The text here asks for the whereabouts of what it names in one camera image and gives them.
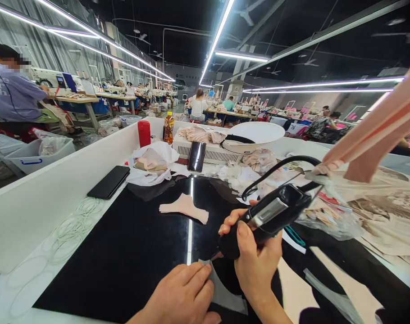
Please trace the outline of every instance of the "led light strip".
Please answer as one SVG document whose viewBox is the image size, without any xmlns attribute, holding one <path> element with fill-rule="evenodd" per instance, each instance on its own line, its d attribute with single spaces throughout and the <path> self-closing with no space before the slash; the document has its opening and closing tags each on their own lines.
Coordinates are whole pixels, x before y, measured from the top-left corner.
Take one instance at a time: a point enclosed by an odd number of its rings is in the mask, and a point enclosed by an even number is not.
<svg viewBox="0 0 410 324">
<path fill-rule="evenodd" d="M 233 6 L 234 2 L 235 2 L 235 0 L 229 0 L 228 6 L 226 7 L 226 11 L 224 12 L 223 19 L 222 19 L 222 22 L 220 23 L 219 30 L 217 30 L 217 34 L 215 35 L 213 46 L 211 47 L 210 53 L 208 54 L 208 58 L 207 58 L 206 63 L 205 63 L 204 71 L 202 72 L 202 76 L 200 77 L 199 84 L 201 84 L 202 80 L 204 79 L 206 70 L 207 70 L 208 65 L 211 61 L 211 58 L 213 56 L 215 47 L 217 46 L 220 35 L 222 34 L 222 31 L 223 31 L 223 27 L 226 23 L 226 20 L 228 19 L 229 13 L 231 12 L 231 9 L 232 9 L 232 6 Z"/>
<path fill-rule="evenodd" d="M 333 89 L 333 90 L 300 90 L 300 91 L 248 91 L 249 94 L 287 94 L 287 93 L 321 93 L 321 92 L 391 92 L 394 89 Z"/>
<path fill-rule="evenodd" d="M 152 64 L 148 63 L 147 61 L 143 60 L 142 58 L 140 58 L 139 56 L 136 56 L 135 54 L 133 54 L 132 52 L 128 51 L 127 49 L 123 48 L 122 46 L 119 46 L 118 44 L 112 42 L 111 40 L 107 39 L 106 37 L 104 37 L 103 35 L 95 32 L 94 30 L 92 30 L 91 28 L 89 28 L 88 26 L 86 26 L 85 24 L 81 23 L 80 21 L 78 21 L 76 18 L 74 18 L 72 15 L 70 15 L 69 13 L 61 10 L 60 8 L 56 7 L 55 5 L 51 4 L 50 2 L 46 1 L 46 0 L 36 0 L 37 2 L 41 3 L 42 5 L 46 6 L 47 8 L 55 11 L 56 13 L 60 14 L 61 16 L 67 18 L 69 21 L 75 23 L 76 25 L 78 25 L 79 27 L 85 29 L 87 32 L 90 32 L 91 34 L 97 36 L 98 38 L 100 38 L 102 41 L 108 43 L 109 45 L 112 45 L 113 47 L 123 51 L 124 53 L 130 55 L 131 57 L 135 58 L 136 60 L 142 62 L 143 64 L 145 64 L 146 66 L 150 67 L 151 69 L 153 69 L 154 71 L 157 71 L 160 74 L 163 74 L 165 77 L 167 77 L 168 79 L 170 79 L 171 81 L 175 82 L 175 80 L 173 78 L 171 78 L 169 75 L 163 73 L 162 71 L 160 71 L 159 69 L 157 69 L 155 66 L 153 66 Z"/>
<path fill-rule="evenodd" d="M 267 58 L 259 58 L 254 56 L 245 56 L 245 55 L 237 55 L 237 54 L 230 54 L 230 53 L 223 53 L 223 52 L 215 52 L 218 56 L 226 56 L 234 59 L 244 59 L 253 62 L 268 62 Z"/>
<path fill-rule="evenodd" d="M 50 32 L 56 32 L 58 34 L 66 34 L 66 35 L 73 35 L 73 36 L 87 37 L 87 38 L 99 38 L 98 36 L 95 36 L 95 35 L 81 33 L 77 31 L 68 31 L 65 29 L 48 28 L 47 30 Z"/>
<path fill-rule="evenodd" d="M 30 20 L 30 19 L 27 19 L 27 18 L 25 18 L 25 17 L 22 17 L 22 16 L 20 16 L 20 15 L 17 15 L 17 14 L 15 14 L 15 13 L 12 13 L 12 12 L 10 12 L 10 11 L 8 11 L 8 10 L 5 10 L 5 9 L 2 8 L 2 7 L 0 7 L 0 12 L 4 13 L 4 14 L 6 14 L 6 15 L 9 15 L 9 16 L 11 16 L 11 17 L 14 17 L 14 18 L 16 18 L 16 19 L 18 19 L 18 20 L 20 20 L 20 21 L 22 21 L 22 22 L 24 22 L 24 23 L 28 23 L 28 24 L 30 24 L 30 25 L 33 25 L 34 27 L 37 27 L 37 28 L 39 28 L 39 29 L 42 29 L 42 30 L 44 30 L 44 31 L 46 31 L 46 32 L 49 32 L 49 33 L 54 34 L 54 35 L 56 35 L 56 36 L 62 37 L 62 38 L 64 38 L 64 39 L 68 40 L 68 41 L 71 41 L 71 42 L 73 42 L 73 43 L 75 43 L 75 44 L 77 44 L 77 45 L 83 46 L 83 47 L 85 47 L 85 48 L 87 48 L 87 49 L 89 49 L 89 50 L 92 50 L 92 51 L 94 51 L 94 52 L 96 52 L 96 53 L 99 53 L 99 54 L 101 54 L 101 55 L 104 55 L 104 56 L 106 56 L 106 57 L 108 57 L 108 58 L 110 58 L 110 59 L 113 59 L 113 60 L 115 60 L 115 61 L 118 61 L 118 62 L 120 62 L 120 63 L 122 63 L 122 64 L 124 64 L 124 65 L 130 66 L 130 67 L 132 67 L 132 68 L 134 68 L 134 69 L 136 69 L 136 70 L 138 70 L 138 71 L 141 71 L 141 72 L 143 72 L 143 73 L 145 73 L 145 74 L 149 74 L 149 75 L 151 75 L 151 76 L 153 76 L 153 77 L 156 77 L 156 78 L 158 78 L 158 79 L 164 80 L 164 79 L 163 79 L 162 77 L 160 77 L 160 76 L 156 76 L 155 74 L 152 74 L 152 73 L 150 73 L 150 72 L 148 72 L 148 71 L 142 70 L 141 68 L 139 68 L 139 67 L 137 67 L 137 66 L 135 66 L 135 65 L 132 65 L 132 64 L 126 62 L 126 61 L 123 61 L 123 60 L 121 60 L 121 59 L 119 59 L 119 58 L 117 58 L 117 57 L 115 57 L 115 56 L 112 56 L 112 55 L 107 54 L 107 53 L 105 53 L 105 52 L 103 52 L 103 51 L 100 51 L 100 50 L 98 50 L 98 49 L 96 49 L 96 48 L 94 48 L 94 47 L 91 47 L 91 46 L 89 46 L 89 45 L 87 45 L 87 44 L 84 44 L 84 43 L 82 43 L 82 42 L 79 42 L 79 41 L 77 41 L 77 40 L 74 40 L 74 39 L 72 39 L 72 38 L 69 38 L 69 37 L 64 36 L 64 35 L 62 35 L 62 34 L 59 34 L 59 31 L 56 30 L 56 29 L 47 28 L 47 27 L 45 27 L 45 26 L 43 26 L 43 25 L 41 25 L 41 24 L 38 24 L 38 23 L 36 23 L 36 22 Z"/>
<path fill-rule="evenodd" d="M 336 82 L 323 82 L 323 83 L 308 83 L 303 85 L 285 85 L 272 88 L 262 88 L 262 90 L 277 90 L 277 89 L 293 89 L 293 88 L 309 88 L 315 86 L 344 86 L 350 84 L 365 84 L 365 83 L 378 83 L 378 82 L 402 82 L 404 77 L 390 77 L 380 79 L 364 79 L 364 80 L 351 80 L 351 81 L 336 81 Z M 247 91 L 254 91 L 257 89 L 247 89 Z"/>
</svg>

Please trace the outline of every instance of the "ceiling fan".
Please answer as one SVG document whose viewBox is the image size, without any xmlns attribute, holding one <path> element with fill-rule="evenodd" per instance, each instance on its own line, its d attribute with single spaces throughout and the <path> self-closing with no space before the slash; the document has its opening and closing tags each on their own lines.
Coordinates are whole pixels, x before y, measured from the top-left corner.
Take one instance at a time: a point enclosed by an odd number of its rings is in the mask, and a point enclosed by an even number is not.
<svg viewBox="0 0 410 324">
<path fill-rule="evenodd" d="M 241 17 L 243 17 L 247 24 L 251 27 L 254 26 L 255 23 L 253 22 L 253 20 L 251 20 L 249 12 L 253 11 L 258 5 L 260 5 L 262 2 L 264 2 L 265 0 L 257 0 L 255 3 L 249 5 L 247 8 L 245 8 L 244 10 L 241 11 L 235 11 L 236 14 L 239 14 Z"/>
<path fill-rule="evenodd" d="M 376 36 L 406 36 L 406 42 L 407 44 L 410 44 L 410 32 L 408 33 L 377 33 L 377 34 L 372 34 L 372 37 Z"/>
<path fill-rule="evenodd" d="M 144 43 L 147 43 L 148 45 L 151 45 L 150 42 L 145 40 L 145 37 L 147 37 L 147 34 L 142 34 L 139 37 L 133 36 L 133 35 L 126 35 L 126 36 L 129 36 L 129 37 L 132 37 L 132 38 L 137 38 L 138 40 L 143 41 Z"/>
<path fill-rule="evenodd" d="M 272 71 L 272 72 L 266 72 L 264 71 L 264 73 L 271 73 L 273 75 L 278 75 L 279 72 L 281 72 L 282 70 L 278 70 L 278 71 Z"/>
<path fill-rule="evenodd" d="M 312 62 L 316 61 L 315 58 L 309 59 L 305 63 L 293 63 L 292 65 L 310 65 L 310 66 L 319 66 L 318 64 L 313 64 Z"/>
</svg>

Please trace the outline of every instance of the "handheld cutting tool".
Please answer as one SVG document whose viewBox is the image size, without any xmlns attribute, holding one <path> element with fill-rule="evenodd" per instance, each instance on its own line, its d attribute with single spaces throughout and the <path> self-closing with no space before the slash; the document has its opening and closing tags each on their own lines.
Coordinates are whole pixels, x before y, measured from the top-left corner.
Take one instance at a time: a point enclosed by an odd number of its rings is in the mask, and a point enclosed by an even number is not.
<svg viewBox="0 0 410 324">
<path fill-rule="evenodd" d="M 294 161 L 305 161 L 313 166 L 320 164 L 320 161 L 308 156 L 288 157 L 267 173 L 259 180 L 252 183 L 242 194 L 246 198 L 258 189 L 257 185 L 269 177 L 274 171 L 281 168 L 287 163 Z M 220 238 L 219 250 L 211 260 L 218 257 L 225 257 L 236 260 L 240 256 L 238 248 L 237 229 L 238 222 L 243 221 L 251 228 L 258 247 L 263 245 L 268 239 L 277 235 L 284 227 L 294 222 L 300 213 L 307 208 L 312 202 L 312 196 L 307 192 L 321 186 L 315 182 L 310 182 L 302 187 L 296 187 L 293 184 L 284 183 L 271 193 L 263 197 L 255 206 L 250 207 L 234 226 L 231 227 L 227 235 Z"/>
</svg>

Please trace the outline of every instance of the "smartphone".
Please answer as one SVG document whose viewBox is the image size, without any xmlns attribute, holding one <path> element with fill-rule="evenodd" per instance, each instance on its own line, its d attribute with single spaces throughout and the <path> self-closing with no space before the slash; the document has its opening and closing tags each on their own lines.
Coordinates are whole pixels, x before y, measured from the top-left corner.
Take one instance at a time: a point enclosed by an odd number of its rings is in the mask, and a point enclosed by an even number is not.
<svg viewBox="0 0 410 324">
<path fill-rule="evenodd" d="M 110 199 L 130 173 L 126 166 L 116 166 L 88 192 L 88 197 Z"/>
<path fill-rule="evenodd" d="M 192 172 L 202 172 L 205 160 L 206 144 L 201 142 L 192 142 L 190 149 L 190 158 L 188 159 L 187 170 Z"/>
</svg>

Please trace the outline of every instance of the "blue bin handle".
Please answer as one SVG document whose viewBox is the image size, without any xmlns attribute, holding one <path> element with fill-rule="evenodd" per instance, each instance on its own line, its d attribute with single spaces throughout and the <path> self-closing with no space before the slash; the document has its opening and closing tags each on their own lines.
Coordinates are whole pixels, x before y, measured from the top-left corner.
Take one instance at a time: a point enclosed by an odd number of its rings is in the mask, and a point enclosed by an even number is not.
<svg viewBox="0 0 410 324">
<path fill-rule="evenodd" d="M 39 159 L 40 161 L 39 162 L 29 162 L 29 163 L 25 163 L 25 162 L 23 162 L 23 160 L 20 160 L 20 162 L 23 164 L 23 165 L 29 165 L 29 164 L 40 164 L 40 163 L 43 163 L 43 160 L 42 159 Z"/>
</svg>

